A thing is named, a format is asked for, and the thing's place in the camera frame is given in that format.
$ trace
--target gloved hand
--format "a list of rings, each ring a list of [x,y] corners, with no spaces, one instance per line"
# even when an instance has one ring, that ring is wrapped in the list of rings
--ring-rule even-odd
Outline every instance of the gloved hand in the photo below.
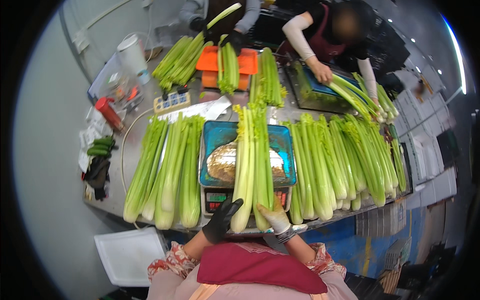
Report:
[[[188,27],[193,31],[200,32],[206,27],[206,25],[207,22],[204,18],[196,17],[190,22]]]
[[[216,209],[210,222],[202,228],[210,243],[217,244],[223,240],[225,233],[230,229],[233,215],[242,205],[243,199],[237,199],[234,203],[231,199],[227,199]]]
[[[258,211],[264,216],[264,218],[272,225],[275,235],[286,232],[291,224],[287,217],[287,214],[283,210],[283,206],[280,203],[278,197],[274,197],[273,211],[268,210],[265,206],[257,203]]]
[[[221,46],[225,46],[228,42],[230,42],[235,50],[235,54],[238,56],[245,44],[245,36],[236,30],[232,30],[232,32],[223,40]]]

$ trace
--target ceiling light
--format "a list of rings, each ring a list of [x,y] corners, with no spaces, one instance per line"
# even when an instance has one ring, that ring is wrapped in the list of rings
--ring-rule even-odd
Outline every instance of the ceiling light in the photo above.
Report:
[[[450,33],[450,36],[452,37],[453,45],[455,47],[456,59],[458,60],[458,67],[460,69],[460,77],[461,77],[461,80],[462,80],[462,92],[463,92],[463,94],[466,94],[467,93],[467,82],[465,80],[465,70],[463,69],[462,53],[460,52],[460,47],[458,46],[458,42],[456,41],[455,35],[453,34],[453,31],[450,28],[450,25],[448,24],[448,22],[445,18],[444,18],[444,21],[445,21],[445,24],[447,24],[448,32]]]

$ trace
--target orange cutting board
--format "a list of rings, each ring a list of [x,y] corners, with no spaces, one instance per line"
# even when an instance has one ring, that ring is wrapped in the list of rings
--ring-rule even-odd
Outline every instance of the orange cutting board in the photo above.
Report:
[[[207,46],[204,48],[196,65],[197,70],[218,72],[217,48],[217,46]],[[253,49],[242,48],[240,55],[238,56],[238,60],[240,74],[257,74],[257,51]]]

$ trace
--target maroon apron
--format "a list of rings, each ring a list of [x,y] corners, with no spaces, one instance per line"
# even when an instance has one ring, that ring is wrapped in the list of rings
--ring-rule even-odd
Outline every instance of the maroon apron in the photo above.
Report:
[[[319,61],[329,62],[336,56],[342,54],[347,45],[332,45],[328,43],[327,40],[322,36],[328,20],[328,6],[325,4],[322,5],[325,8],[324,19],[317,32],[308,40],[308,44],[312,48]],[[295,52],[295,49],[288,40],[286,40],[278,50],[278,53],[282,55],[285,55],[287,52]]]
[[[209,285],[261,283],[324,294],[322,279],[293,256],[257,243],[224,243],[205,248],[197,281]]]

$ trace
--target black glove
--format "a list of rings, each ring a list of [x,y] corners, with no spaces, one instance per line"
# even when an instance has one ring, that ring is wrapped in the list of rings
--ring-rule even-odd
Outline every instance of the black glove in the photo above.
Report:
[[[205,19],[201,17],[196,17],[190,22],[190,25],[188,26],[191,30],[200,32],[202,31],[207,25],[207,22]]]
[[[190,22],[189,28],[193,31],[204,33],[204,40],[209,41],[209,37],[212,34],[212,31],[207,29],[208,22],[201,17],[196,17]]]
[[[230,220],[242,205],[243,199],[237,199],[234,203],[231,199],[226,199],[216,209],[210,222],[202,228],[210,243],[217,244],[223,240],[225,233],[230,229]]]
[[[245,36],[236,30],[232,30],[232,32],[223,40],[221,46],[225,46],[228,42],[230,42],[235,50],[235,54],[238,56],[245,44]]]

